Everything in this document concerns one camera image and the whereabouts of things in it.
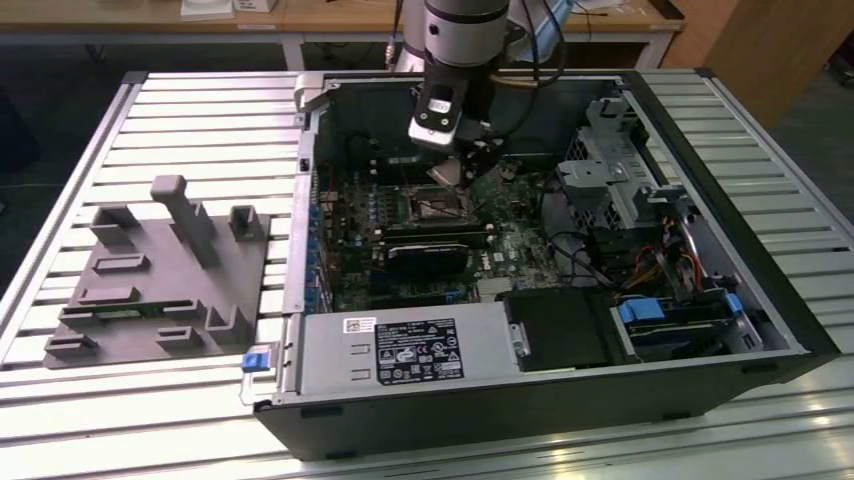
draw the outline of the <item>motherboard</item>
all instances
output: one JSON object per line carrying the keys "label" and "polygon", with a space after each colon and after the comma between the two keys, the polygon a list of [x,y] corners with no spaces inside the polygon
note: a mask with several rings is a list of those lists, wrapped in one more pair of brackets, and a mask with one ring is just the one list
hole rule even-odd
{"label": "motherboard", "polygon": [[544,175],[517,174],[509,158],[461,192],[418,175],[413,163],[371,161],[367,171],[325,175],[334,310],[493,301],[513,289],[558,285],[536,215]]}

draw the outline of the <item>aluminum extrusion table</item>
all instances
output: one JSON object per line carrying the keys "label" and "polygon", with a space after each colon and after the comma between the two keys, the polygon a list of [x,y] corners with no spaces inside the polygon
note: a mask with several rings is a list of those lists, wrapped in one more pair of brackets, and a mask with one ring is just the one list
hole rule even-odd
{"label": "aluminum extrusion table", "polygon": [[[714,78],[645,72],[844,356],[700,418],[323,463],[289,456],[241,399],[241,356],[42,367],[98,205],[182,174],[211,215],[274,216],[258,341],[279,338],[301,126],[298,73],[129,75],[0,304],[0,477],[802,478],[854,468],[854,234]],[[661,152],[654,156],[678,181]],[[261,393],[273,374],[257,378]]]}

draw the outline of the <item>wooden table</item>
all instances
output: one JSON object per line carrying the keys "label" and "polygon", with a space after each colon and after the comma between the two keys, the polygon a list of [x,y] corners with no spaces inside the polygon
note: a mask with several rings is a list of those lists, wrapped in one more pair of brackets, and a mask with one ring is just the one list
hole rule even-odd
{"label": "wooden table", "polygon": [[[394,0],[283,0],[283,48],[293,70],[305,70],[302,46],[311,42],[385,42],[394,21]],[[572,15],[565,37],[578,43],[641,43],[637,68],[656,68],[685,22],[666,19],[649,0],[629,0],[621,8],[596,10],[608,16]]]}
{"label": "wooden table", "polygon": [[97,60],[97,45],[282,44],[286,5],[279,0],[271,13],[186,22],[181,0],[0,0],[0,44],[86,45]]}
{"label": "wooden table", "polygon": [[[684,28],[649,0],[598,10],[608,16],[570,17],[570,42],[640,43],[640,68],[653,68]],[[235,18],[181,20],[181,0],[0,0],[0,44],[277,43],[289,69],[305,70],[302,45],[310,42],[385,42],[394,0],[279,0],[271,13],[237,12]]]}

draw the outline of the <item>warning label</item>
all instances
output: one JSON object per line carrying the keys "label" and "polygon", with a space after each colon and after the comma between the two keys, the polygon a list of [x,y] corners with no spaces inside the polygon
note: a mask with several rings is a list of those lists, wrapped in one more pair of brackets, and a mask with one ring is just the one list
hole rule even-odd
{"label": "warning label", "polygon": [[378,323],[374,335],[377,377],[383,385],[464,378],[464,354],[453,318]]}

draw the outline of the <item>metal bracket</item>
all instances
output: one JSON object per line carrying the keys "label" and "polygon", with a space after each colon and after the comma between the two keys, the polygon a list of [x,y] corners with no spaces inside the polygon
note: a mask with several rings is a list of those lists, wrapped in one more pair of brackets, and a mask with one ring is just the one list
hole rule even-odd
{"label": "metal bracket", "polygon": [[306,113],[326,102],[326,75],[323,72],[305,72],[297,77],[294,101],[297,111]]}

